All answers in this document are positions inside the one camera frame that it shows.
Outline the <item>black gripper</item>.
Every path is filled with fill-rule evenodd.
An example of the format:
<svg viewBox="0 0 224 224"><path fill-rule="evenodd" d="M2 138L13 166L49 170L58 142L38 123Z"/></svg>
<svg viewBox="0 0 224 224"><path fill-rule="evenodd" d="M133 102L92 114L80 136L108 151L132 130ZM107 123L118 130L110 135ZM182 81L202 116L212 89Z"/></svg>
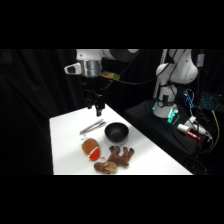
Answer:
<svg viewBox="0 0 224 224"><path fill-rule="evenodd" d="M88 109L96 107L96 116L100 117L105 109L105 100L100 90L99 78L82 78L84 99Z"/></svg>

